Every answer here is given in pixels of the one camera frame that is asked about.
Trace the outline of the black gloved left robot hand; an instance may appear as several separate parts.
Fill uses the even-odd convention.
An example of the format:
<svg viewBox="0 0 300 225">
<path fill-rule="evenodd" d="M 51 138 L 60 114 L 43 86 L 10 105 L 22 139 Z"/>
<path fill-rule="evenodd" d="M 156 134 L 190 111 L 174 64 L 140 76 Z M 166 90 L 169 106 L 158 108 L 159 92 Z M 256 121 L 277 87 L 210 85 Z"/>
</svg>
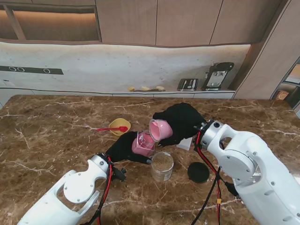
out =
<svg viewBox="0 0 300 225">
<path fill-rule="evenodd" d="M 150 165 L 152 160 L 146 156 L 135 154 L 132 151 L 132 143 L 137 137 L 137 132 L 130 131 L 124 133 L 119 139 L 106 151 L 105 155 L 110 157 L 113 163 L 129 160 L 142 164 Z"/>
</svg>

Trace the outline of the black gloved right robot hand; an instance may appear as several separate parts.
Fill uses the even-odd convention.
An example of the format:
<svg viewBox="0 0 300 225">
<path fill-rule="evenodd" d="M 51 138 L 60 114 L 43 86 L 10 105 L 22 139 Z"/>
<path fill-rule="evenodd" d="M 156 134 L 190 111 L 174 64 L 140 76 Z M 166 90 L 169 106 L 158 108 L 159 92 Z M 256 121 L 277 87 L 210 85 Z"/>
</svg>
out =
<svg viewBox="0 0 300 225">
<path fill-rule="evenodd" d="M 203 116 L 188 103 L 172 105 L 162 112 L 154 113 L 152 118 L 165 120 L 173 132 L 170 137 L 159 141 L 160 147 L 177 145 L 183 139 L 195 136 L 198 133 L 196 127 L 207 123 Z"/>
</svg>

